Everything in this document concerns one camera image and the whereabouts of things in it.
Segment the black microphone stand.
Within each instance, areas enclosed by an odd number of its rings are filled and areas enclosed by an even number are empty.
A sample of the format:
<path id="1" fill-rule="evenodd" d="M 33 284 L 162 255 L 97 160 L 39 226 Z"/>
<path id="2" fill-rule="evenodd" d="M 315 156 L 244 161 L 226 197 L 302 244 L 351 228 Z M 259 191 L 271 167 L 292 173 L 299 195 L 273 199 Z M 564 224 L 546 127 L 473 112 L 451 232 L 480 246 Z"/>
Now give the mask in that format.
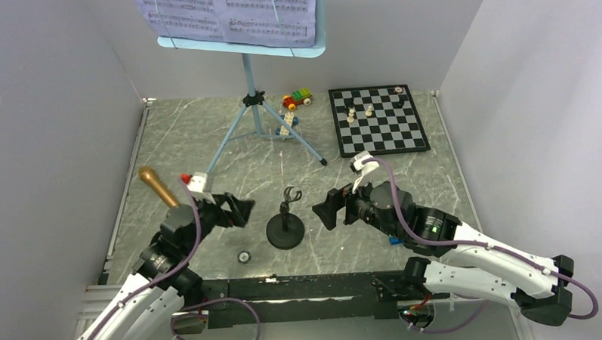
<path id="1" fill-rule="evenodd" d="M 279 206 L 279 214 L 274 215 L 266 226 L 269 244 L 280 250 L 290 250 L 304 238 L 304 223 L 289 211 L 291 203 L 300 200 L 303 193 L 297 190 L 295 196 L 291 196 L 292 189 L 293 186 L 284 189 L 284 201 Z"/>

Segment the gold microphone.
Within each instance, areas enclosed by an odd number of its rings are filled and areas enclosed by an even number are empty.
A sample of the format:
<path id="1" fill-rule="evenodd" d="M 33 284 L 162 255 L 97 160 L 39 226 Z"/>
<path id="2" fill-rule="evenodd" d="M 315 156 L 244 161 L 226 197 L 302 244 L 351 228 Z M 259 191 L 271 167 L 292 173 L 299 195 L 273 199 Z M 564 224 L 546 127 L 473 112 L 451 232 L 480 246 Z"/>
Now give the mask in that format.
<path id="1" fill-rule="evenodd" d="M 176 196 L 166 187 L 155 170 L 144 165 L 138 169 L 138 176 L 170 209 L 176 208 L 180 202 Z"/>

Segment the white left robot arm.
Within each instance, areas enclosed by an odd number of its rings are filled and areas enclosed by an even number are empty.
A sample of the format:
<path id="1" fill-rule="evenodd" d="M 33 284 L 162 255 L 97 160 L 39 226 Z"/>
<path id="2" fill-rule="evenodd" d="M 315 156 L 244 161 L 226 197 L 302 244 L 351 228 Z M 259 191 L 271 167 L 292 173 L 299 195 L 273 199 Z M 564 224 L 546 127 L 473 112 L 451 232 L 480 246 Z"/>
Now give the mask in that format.
<path id="1" fill-rule="evenodd" d="M 214 228 L 246 226 L 254 206 L 224 193 L 170 207 L 119 291 L 76 340 L 147 340 L 172 314 L 196 308 L 205 293 L 190 259 Z"/>

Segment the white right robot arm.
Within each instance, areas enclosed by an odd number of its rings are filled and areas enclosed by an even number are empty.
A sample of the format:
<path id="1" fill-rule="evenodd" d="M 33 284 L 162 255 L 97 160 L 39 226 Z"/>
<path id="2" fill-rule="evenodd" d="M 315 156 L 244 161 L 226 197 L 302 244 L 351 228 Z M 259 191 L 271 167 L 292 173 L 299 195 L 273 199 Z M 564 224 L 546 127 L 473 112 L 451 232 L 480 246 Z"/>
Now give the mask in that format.
<path id="1" fill-rule="evenodd" d="M 452 293 L 506 304 L 533 322 L 560 326 L 570 315 L 573 295 L 564 277 L 573 275 L 565 255 L 542 258 L 522 251 L 497 249 L 498 243 L 456 216 L 416 205 L 412 194 L 399 189 L 394 202 L 391 184 L 333 188 L 312 208 L 327 230 L 338 223 L 362 221 L 402 240 L 413 251 L 396 293 L 410 298 Z"/>

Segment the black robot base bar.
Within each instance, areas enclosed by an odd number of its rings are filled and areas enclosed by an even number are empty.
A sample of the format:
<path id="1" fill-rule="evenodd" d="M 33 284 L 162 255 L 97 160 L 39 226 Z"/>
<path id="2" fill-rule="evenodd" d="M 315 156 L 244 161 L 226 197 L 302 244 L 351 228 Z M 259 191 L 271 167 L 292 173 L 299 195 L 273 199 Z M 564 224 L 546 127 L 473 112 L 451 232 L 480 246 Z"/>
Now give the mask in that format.
<path id="1" fill-rule="evenodd" d="M 402 271 L 314 274 L 206 280 L 202 300 L 208 305 L 208 327 L 224 329 L 250 323 L 336 320 L 371 317 L 396 319 L 401 308 L 423 301 L 448 298 L 429 296 L 407 283 Z"/>

